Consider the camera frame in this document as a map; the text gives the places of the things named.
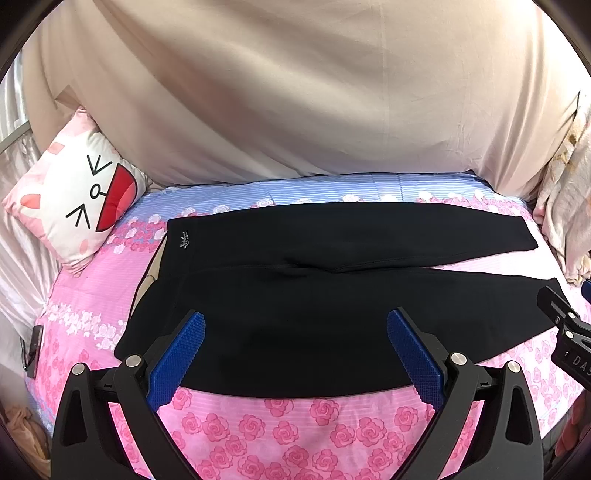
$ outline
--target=blue rubber grip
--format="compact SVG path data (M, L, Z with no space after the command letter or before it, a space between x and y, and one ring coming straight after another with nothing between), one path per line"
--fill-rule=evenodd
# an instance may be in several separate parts
M435 411L443 406L443 374L423 342L398 310L388 314L388 338L407 371L418 396Z
M152 411L170 403L205 338L205 318L193 313L150 373L146 400Z

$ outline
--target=black pants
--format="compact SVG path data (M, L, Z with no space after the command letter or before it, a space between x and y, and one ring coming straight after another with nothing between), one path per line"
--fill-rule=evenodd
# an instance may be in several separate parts
M183 385L262 398L335 397L410 383L386 332L403 307L472 361L551 328L556 279L431 267L537 247L524 220L420 203L277 206L168 222L160 276L115 356L144 353L189 309L206 336Z

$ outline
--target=mattress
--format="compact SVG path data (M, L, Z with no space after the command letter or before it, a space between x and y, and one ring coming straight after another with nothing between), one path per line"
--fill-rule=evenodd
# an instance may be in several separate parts
M69 369L114 367L135 289L166 233L166 220L229 210L310 202L451 203L521 215L538 248L438 268L559 279L584 321L589 305L569 287L525 204L503 197L472 174L355 174L246 185L168 188L143 197L120 220L95 259L74 278L62 272L38 320L45 327L37 379L28 388L51 429ZM542 436L582 388L550 361L555 329L485 362L509 359L524 368ZM480 414L474 403L443 472L457 470ZM135 470L149 471L119 406L113 417ZM339 398L261 400L179 388L159 415L177 446L205 480L377 480L390 478L411 452L434 411L413 387Z

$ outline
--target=beige fabric backdrop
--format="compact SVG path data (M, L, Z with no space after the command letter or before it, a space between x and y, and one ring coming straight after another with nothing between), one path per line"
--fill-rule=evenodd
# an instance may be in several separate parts
M65 0L24 48L160 184L474 169L528 197L589 76L531 0Z

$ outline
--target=cat face pillow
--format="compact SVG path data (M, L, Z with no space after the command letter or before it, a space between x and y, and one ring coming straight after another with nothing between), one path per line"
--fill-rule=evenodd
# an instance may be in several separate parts
M2 204L77 275L148 182L79 108Z

